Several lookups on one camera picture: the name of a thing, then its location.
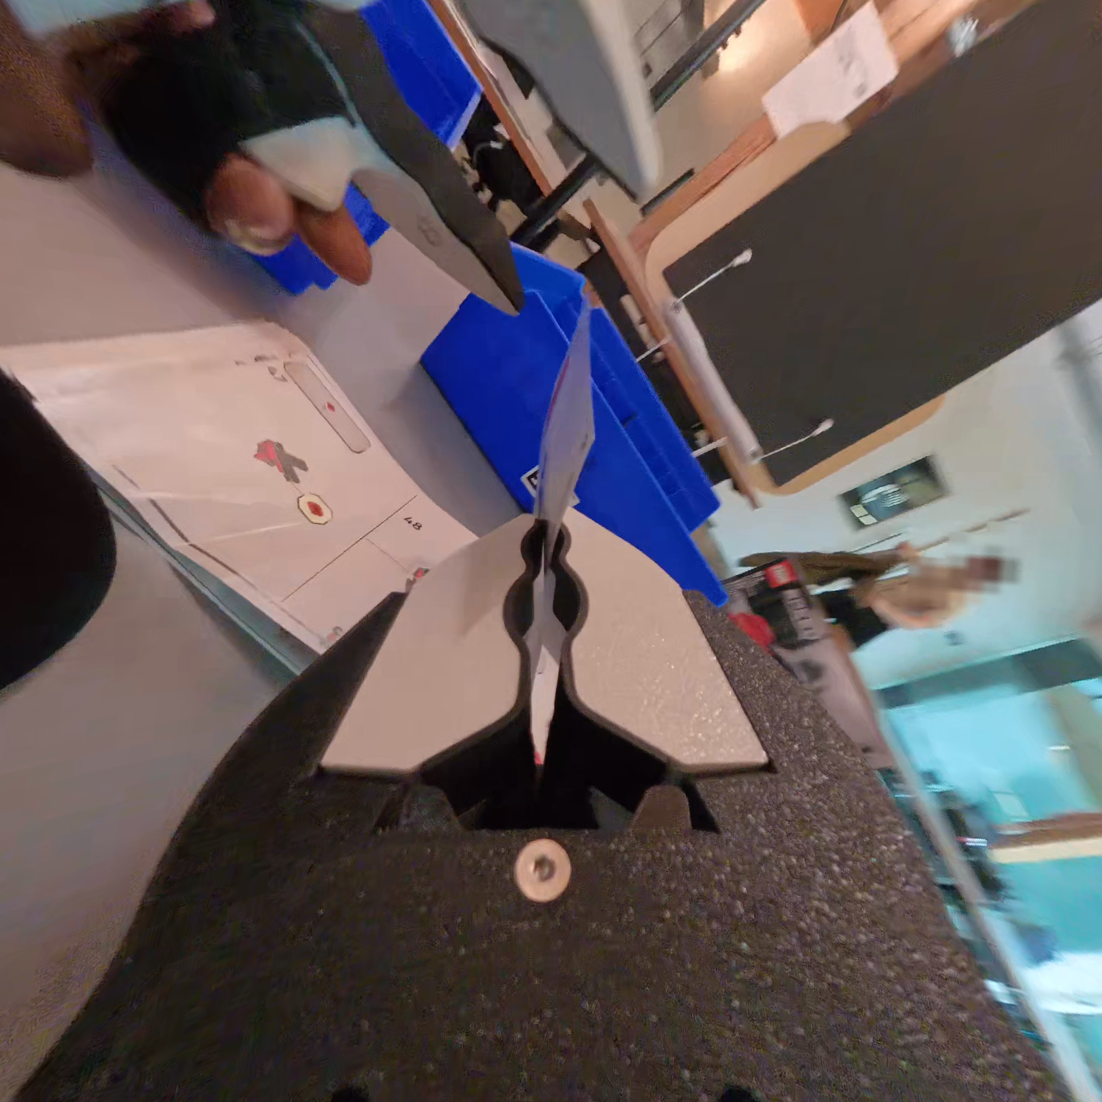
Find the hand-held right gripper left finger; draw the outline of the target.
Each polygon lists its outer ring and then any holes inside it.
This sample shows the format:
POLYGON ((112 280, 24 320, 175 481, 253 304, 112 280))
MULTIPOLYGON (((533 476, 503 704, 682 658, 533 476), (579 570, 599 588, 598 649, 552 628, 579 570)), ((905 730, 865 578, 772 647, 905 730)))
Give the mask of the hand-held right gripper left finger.
POLYGON ((388 781, 373 831, 536 825, 525 634, 546 523, 519 516, 414 582, 319 760, 388 781))

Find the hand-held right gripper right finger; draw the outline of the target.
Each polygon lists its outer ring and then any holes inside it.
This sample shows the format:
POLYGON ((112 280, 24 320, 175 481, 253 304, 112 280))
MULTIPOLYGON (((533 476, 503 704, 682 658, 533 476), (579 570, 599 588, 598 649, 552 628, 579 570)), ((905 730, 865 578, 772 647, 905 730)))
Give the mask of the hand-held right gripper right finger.
POLYGON ((717 831, 699 783, 769 764, 683 590, 570 507, 549 562, 560 629, 541 814, 561 829, 717 831))

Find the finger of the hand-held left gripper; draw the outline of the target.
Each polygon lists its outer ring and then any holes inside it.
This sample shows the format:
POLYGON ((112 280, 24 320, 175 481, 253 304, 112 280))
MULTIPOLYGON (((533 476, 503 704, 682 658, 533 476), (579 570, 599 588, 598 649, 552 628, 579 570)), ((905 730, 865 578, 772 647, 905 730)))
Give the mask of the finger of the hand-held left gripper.
POLYGON ((525 293, 507 234, 447 145, 405 107, 358 112, 354 132, 351 184, 379 217, 466 292, 515 316, 525 293))

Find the blue plastic storage bin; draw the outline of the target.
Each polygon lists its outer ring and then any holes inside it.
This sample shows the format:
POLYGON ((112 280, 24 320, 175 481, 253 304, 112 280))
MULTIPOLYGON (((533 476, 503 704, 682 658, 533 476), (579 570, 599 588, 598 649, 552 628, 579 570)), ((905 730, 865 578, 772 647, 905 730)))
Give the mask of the blue plastic storage bin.
MULTIPOLYGON (((514 245, 525 302, 507 316, 468 295, 420 364, 504 487, 529 512, 541 428, 583 308, 583 276, 514 245)), ((693 541, 720 502, 626 342, 590 317, 595 440, 574 487, 582 514, 649 556, 686 590, 727 594, 693 541)))
MULTIPOLYGON (((407 106, 453 150, 482 91, 434 9, 423 1, 375 1, 359 14, 407 106)), ((254 257, 254 263, 289 295, 326 289, 337 281, 300 237, 277 253, 254 257)))

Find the lego instruction booklet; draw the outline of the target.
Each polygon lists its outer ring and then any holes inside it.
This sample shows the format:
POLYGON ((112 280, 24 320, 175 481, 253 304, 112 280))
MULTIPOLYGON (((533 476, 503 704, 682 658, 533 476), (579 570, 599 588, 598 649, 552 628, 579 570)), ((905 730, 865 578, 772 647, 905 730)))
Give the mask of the lego instruction booklet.
POLYGON ((268 323, 2 350, 2 680, 96 607, 61 474, 295 672, 473 540, 423 494, 304 343, 268 323))

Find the person's left hand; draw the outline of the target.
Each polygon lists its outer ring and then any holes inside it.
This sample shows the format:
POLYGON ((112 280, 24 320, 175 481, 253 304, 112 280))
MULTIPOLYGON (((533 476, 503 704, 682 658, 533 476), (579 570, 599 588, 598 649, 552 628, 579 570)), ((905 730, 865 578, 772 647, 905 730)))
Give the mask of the person's left hand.
POLYGON ((204 190, 203 208, 213 232, 237 246, 272 253, 300 237, 338 278, 369 281, 372 257, 347 208, 322 211, 295 199, 251 159, 226 156, 204 190))

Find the grey plastic panel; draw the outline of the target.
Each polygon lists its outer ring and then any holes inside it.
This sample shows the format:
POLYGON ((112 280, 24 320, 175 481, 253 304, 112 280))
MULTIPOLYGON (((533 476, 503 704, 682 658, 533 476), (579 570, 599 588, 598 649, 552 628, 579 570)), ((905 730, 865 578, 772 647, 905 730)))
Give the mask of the grey plastic panel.
POLYGON ((621 2, 460 1, 474 34, 514 60, 574 142, 628 192, 661 171, 654 108, 621 2))

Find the black dimpled cushion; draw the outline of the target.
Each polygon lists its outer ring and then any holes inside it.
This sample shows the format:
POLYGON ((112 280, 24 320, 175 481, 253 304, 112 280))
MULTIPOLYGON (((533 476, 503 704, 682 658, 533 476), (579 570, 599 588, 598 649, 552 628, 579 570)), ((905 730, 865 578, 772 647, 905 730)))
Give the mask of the black dimpled cushion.
POLYGON ((77 455, 1 376, 1 687, 61 650, 103 602, 115 531, 77 455))

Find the white paper sheet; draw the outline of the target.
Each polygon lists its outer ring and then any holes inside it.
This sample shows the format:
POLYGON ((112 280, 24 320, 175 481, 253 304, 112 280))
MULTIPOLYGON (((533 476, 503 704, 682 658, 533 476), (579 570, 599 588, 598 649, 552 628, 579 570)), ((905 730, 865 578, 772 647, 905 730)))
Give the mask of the white paper sheet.
POLYGON ((878 11, 865 2, 762 95, 762 108, 776 138, 819 121, 838 124, 898 73, 878 11))

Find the black board wooden rim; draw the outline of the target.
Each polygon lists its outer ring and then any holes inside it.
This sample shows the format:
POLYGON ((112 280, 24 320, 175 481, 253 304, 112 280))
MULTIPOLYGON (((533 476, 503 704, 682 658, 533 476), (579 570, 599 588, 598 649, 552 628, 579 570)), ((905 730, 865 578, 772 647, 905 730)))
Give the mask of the black board wooden rim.
POLYGON ((1099 2, 1034 2, 662 270, 792 487, 1099 301, 1099 2))

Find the dark wall sign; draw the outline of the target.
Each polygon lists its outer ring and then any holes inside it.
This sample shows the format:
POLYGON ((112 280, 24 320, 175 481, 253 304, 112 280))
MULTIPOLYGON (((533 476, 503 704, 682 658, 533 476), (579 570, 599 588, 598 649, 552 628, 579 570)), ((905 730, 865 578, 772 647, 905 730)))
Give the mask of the dark wall sign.
POLYGON ((947 487, 937 465, 926 456, 844 490, 838 499, 856 527, 868 528, 944 495, 947 487))

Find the grey metal rail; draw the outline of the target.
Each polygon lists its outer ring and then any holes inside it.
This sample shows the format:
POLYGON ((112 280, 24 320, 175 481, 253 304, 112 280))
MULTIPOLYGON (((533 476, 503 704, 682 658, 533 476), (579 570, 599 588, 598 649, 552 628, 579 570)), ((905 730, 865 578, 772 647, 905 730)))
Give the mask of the grey metal rail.
POLYGON ((718 418, 720 440, 731 445, 742 463, 760 464, 764 459, 773 457, 785 449, 797 447, 831 430, 834 427, 834 419, 826 417, 815 423, 811 431, 798 435, 780 447, 763 449, 748 419, 727 392, 721 373, 706 350, 704 338, 686 306, 686 301, 689 296, 701 291, 727 271, 745 266, 751 259, 752 249, 742 249, 721 266, 712 270, 704 279, 692 284, 682 295, 667 293, 659 302, 659 310, 671 340, 678 346, 689 368, 689 376, 706 398, 710 411, 718 418))

